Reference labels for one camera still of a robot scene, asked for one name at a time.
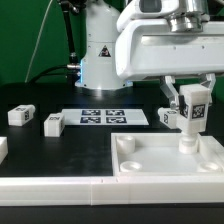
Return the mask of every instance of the white robot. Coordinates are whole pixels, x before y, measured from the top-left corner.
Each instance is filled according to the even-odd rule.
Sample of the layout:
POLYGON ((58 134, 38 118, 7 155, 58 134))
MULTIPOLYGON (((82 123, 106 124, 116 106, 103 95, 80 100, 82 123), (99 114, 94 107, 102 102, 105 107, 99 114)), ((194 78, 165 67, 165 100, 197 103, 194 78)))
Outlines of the white robot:
POLYGON ((207 1, 132 0, 121 15, 103 0, 81 2, 87 53, 76 86, 103 95, 120 92, 131 81, 160 79, 170 100, 170 108, 158 111, 160 121, 182 130, 181 152, 197 152, 215 76, 224 72, 224 24, 209 22, 207 1), (181 86, 178 93, 175 78, 192 76, 201 84, 181 86))

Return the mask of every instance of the green wall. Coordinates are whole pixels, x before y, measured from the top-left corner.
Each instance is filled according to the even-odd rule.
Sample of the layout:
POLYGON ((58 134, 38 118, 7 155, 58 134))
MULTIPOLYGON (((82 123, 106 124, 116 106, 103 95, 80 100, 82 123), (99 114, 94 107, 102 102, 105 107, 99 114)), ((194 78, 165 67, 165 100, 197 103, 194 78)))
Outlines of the green wall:
MULTIPOLYGON (((123 0, 106 0, 106 2, 119 10, 122 9, 123 0)), ((0 1, 0 85, 25 81, 48 3, 49 0, 0 1)), ((75 28, 74 42, 78 56, 81 58, 85 54, 84 15, 71 18, 75 28)), ((68 47, 64 20, 57 0, 54 0, 30 78, 44 69, 67 62, 68 47)), ((65 78, 49 78, 47 81, 63 82, 65 78)), ((224 78, 218 79, 214 93, 224 101, 224 78)))

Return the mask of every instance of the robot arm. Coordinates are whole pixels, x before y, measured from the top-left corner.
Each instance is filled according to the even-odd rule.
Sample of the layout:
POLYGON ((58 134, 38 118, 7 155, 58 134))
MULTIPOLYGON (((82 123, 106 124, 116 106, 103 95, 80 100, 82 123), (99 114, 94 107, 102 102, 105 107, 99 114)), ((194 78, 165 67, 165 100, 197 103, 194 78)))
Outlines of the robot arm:
POLYGON ((209 16, 203 14, 206 7, 204 5, 202 10, 202 4, 199 4, 205 1, 195 1, 200 5, 199 10, 187 8, 186 0, 178 0, 176 11, 177 7, 170 11, 166 7, 157 14, 142 12, 140 2, 133 0, 117 22, 118 30, 124 29, 116 43, 119 77, 143 80, 224 71, 221 56, 224 52, 224 26, 220 22, 207 22, 209 16))
POLYGON ((215 73, 224 72, 224 26, 208 22, 203 0, 133 0, 121 14, 116 43, 117 74, 126 80, 157 78, 170 100, 160 121, 182 130, 179 149, 197 152, 197 134, 205 131, 215 73), (201 84, 184 85, 176 77, 196 75, 201 84))

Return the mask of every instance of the small white block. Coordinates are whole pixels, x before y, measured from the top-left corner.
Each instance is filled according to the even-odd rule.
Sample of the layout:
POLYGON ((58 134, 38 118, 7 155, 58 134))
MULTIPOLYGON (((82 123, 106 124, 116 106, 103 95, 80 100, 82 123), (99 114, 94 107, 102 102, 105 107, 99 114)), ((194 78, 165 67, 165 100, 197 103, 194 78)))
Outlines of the small white block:
POLYGON ((170 129, 177 128, 177 111, 171 110, 170 108, 159 108, 158 114, 160 122, 168 126, 170 129))
POLYGON ((23 126, 33 119, 35 107, 33 105, 20 105, 8 112, 8 123, 13 126, 23 126))
POLYGON ((50 114, 44 122, 44 135, 46 137, 59 137, 65 127, 65 118, 62 113, 50 114))
POLYGON ((8 154, 7 138, 0 137, 0 164, 5 159, 7 154, 8 154))

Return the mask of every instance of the black tabletop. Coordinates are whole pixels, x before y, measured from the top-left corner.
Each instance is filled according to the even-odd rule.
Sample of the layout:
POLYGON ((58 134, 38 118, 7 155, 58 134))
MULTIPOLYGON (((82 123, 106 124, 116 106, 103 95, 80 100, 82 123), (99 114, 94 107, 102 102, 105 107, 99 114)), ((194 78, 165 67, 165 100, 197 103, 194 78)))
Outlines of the black tabletop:
MULTIPOLYGON (((1 177, 112 176, 111 133, 179 132, 159 122, 157 110, 168 107, 168 99, 157 84, 135 85, 116 97, 83 95, 66 84, 10 84, 0 88, 0 96, 0 136, 8 138, 9 150, 1 177), (23 127, 8 126, 7 111, 27 104, 36 107, 34 119, 23 127), (149 125, 66 126, 61 137, 44 137, 48 115, 65 108, 142 109, 149 125)), ((214 98, 202 134, 224 145, 223 115, 224 104, 214 98)), ((222 203, 1 207, 0 214, 2 223, 19 222, 19 217, 22 223, 224 223, 223 208, 222 203)))

